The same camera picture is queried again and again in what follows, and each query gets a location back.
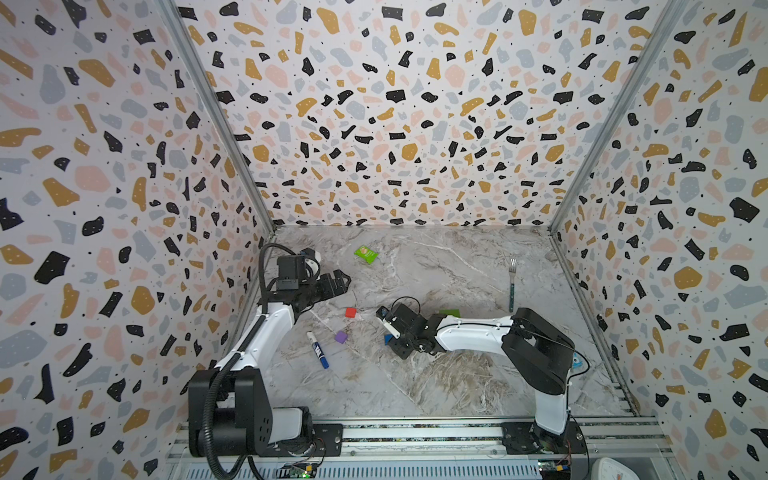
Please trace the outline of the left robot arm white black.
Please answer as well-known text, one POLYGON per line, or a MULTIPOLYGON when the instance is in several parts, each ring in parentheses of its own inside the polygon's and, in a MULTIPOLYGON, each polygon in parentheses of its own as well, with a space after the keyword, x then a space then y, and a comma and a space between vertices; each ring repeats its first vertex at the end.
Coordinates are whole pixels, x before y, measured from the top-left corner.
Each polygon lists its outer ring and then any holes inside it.
POLYGON ((264 373, 299 316, 345 294, 351 278, 338 269, 323 273, 320 255, 311 248, 283 252, 241 339, 189 382, 188 438, 195 457, 304 456, 314 446, 309 409, 272 406, 264 373))

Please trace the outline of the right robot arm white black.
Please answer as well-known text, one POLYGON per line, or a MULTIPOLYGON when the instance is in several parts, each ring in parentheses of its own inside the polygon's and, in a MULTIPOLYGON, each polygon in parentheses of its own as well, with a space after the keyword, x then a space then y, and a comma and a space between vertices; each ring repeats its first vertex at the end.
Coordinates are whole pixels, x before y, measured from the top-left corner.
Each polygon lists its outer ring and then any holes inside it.
POLYGON ((390 348, 402 359, 413 352, 430 355, 479 351, 505 356, 535 391, 530 424, 514 422, 503 434, 509 453, 561 453, 568 449, 568 388, 574 342, 530 308, 495 319, 435 314, 425 318, 397 301, 381 306, 376 317, 392 335, 390 348))

